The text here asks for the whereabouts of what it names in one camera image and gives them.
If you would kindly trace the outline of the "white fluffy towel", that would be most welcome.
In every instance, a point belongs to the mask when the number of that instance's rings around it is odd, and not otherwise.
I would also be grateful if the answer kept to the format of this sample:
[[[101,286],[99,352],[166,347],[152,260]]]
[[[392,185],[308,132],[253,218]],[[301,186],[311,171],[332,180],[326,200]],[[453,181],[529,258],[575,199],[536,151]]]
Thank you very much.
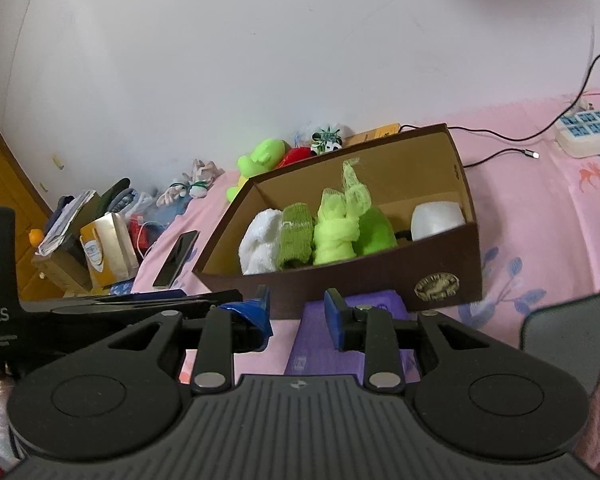
[[[238,247],[242,274],[265,274],[277,270],[283,211],[265,209],[251,221]]]

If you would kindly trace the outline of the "neon green mesh sponge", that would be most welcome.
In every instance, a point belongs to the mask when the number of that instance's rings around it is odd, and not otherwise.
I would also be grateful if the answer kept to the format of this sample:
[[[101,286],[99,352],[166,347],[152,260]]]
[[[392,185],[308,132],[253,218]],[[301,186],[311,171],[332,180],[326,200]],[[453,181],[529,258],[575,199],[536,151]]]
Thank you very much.
[[[313,264],[321,266],[356,257],[360,219],[372,206],[368,187],[355,171],[357,158],[342,163],[342,190],[325,188],[313,231]]]

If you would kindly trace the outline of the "dark green knitted cloth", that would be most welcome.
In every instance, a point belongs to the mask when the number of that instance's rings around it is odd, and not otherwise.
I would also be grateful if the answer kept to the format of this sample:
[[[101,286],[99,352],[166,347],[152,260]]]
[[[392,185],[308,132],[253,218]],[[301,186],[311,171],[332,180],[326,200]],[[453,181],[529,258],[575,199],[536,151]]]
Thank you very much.
[[[306,266],[312,258],[313,218],[306,203],[295,203],[283,210],[280,225],[279,270]]]

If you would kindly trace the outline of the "white round soft object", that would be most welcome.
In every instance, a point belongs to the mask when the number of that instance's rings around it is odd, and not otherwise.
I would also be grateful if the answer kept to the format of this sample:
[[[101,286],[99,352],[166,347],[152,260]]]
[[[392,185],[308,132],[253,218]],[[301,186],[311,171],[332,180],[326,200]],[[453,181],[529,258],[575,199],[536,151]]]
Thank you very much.
[[[466,223],[460,205],[455,202],[423,203],[415,207],[411,220],[412,240],[423,240],[464,226]]]

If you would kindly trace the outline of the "purple tissue pack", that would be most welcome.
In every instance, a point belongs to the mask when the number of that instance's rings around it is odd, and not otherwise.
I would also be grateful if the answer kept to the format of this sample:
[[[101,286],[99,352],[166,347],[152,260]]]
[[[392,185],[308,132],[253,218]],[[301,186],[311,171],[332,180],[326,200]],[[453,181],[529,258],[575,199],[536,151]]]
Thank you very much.
[[[394,290],[381,290],[366,295],[344,297],[351,308],[359,306],[387,310],[396,320],[414,321],[401,297]],[[341,352],[332,341],[323,301],[308,302],[303,309],[294,345],[286,365],[286,376],[354,375],[364,380],[364,361],[361,352]]]

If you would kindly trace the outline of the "black smartphone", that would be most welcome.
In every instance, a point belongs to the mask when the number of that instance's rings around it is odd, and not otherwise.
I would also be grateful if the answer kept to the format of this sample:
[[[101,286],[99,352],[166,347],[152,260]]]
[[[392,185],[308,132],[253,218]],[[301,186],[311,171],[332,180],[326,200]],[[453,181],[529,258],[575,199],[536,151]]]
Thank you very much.
[[[199,232],[196,230],[182,233],[166,257],[152,286],[155,288],[170,288],[180,275],[184,264],[195,247]]]

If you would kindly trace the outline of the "brown cardboard box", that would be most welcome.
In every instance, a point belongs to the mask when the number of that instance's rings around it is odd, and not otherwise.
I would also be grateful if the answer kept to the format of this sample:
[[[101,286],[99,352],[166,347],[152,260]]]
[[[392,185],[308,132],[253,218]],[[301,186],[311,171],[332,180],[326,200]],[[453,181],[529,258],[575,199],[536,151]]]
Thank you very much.
[[[483,295],[479,232],[446,125],[417,128],[246,181],[194,266],[208,289],[270,290],[274,318],[392,290],[409,311]]]

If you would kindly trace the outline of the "yellow white paper bag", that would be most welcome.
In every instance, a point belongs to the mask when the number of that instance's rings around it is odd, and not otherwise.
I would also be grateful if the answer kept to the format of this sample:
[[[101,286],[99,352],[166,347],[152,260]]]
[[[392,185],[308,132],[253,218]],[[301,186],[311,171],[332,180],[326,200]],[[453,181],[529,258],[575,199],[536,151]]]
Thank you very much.
[[[137,256],[121,214],[107,212],[84,226],[80,243],[95,287],[108,288],[135,278]]]

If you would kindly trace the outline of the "white green plush toy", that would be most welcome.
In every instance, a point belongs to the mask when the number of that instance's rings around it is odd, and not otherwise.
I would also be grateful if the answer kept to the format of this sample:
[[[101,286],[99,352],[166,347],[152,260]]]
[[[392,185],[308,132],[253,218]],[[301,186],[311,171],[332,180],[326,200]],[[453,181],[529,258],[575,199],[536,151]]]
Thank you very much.
[[[224,170],[216,166],[214,162],[195,159],[190,173],[183,172],[178,180],[172,182],[158,197],[157,206],[171,206],[186,197],[192,200],[204,198],[222,174],[224,174]]]

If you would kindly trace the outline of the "green yellow plush dinosaur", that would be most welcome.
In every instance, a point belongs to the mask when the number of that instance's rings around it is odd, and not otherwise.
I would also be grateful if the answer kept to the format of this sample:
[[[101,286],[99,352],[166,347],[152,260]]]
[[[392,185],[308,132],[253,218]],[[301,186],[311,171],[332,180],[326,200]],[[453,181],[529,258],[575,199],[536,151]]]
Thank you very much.
[[[235,186],[226,190],[226,198],[231,203],[244,184],[252,177],[265,174],[276,168],[283,160],[288,145],[283,140],[266,139],[249,155],[242,155],[237,161],[240,176]]]

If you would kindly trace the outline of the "yellow cardboard box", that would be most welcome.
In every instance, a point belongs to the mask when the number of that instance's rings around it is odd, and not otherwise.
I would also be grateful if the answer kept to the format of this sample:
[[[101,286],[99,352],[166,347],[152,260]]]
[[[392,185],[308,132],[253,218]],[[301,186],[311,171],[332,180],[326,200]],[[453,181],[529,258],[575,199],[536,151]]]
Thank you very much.
[[[352,136],[347,136],[343,140],[343,146],[345,148],[350,148],[351,146],[370,142],[376,139],[382,139],[386,136],[393,136],[400,131],[400,128],[401,125],[395,122],[394,124],[384,125],[361,133],[355,133],[352,134]]]

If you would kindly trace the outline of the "panda plush toy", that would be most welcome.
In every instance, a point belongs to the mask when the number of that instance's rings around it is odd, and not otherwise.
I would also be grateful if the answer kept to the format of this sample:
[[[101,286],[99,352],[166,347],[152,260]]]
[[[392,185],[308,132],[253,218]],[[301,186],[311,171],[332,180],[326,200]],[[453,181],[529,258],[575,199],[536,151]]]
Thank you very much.
[[[310,125],[304,136],[313,156],[321,156],[343,148],[352,130],[339,122],[323,122]]]

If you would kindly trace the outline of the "grey phone on stand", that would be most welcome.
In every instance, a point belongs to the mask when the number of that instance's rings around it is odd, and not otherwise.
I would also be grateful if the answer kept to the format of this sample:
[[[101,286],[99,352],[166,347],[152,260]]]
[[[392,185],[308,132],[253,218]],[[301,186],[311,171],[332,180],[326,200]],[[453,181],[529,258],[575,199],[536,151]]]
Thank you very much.
[[[600,382],[600,292],[531,312],[520,348],[569,373],[592,396]]]

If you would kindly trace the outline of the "pink patterned bedsheet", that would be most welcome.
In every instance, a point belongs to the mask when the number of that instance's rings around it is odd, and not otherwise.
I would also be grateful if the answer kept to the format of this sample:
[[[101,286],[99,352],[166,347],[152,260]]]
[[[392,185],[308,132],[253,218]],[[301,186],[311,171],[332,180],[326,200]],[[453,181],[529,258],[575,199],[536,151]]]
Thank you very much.
[[[485,108],[443,119],[452,125],[482,125],[506,136],[526,136],[557,113],[562,99]],[[568,157],[554,134],[532,144],[539,160],[505,154],[468,170],[478,217],[484,299],[442,309],[472,328],[516,346],[524,318],[532,311],[600,290],[600,156]],[[174,287],[189,295],[208,288],[193,266],[227,210],[225,190],[238,172],[219,177],[202,200],[176,217],[140,265],[132,292],[151,292],[152,283],[181,232],[197,230],[193,255]],[[278,330],[268,350],[237,357],[236,373],[283,373],[299,321],[273,322]]]

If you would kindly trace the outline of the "white power strip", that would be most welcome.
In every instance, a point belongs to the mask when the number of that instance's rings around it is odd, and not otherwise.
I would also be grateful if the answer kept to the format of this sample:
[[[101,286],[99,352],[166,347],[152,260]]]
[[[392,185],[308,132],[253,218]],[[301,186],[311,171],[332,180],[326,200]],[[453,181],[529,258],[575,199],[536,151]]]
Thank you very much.
[[[600,110],[584,110],[559,118],[555,140],[570,157],[600,155]]]

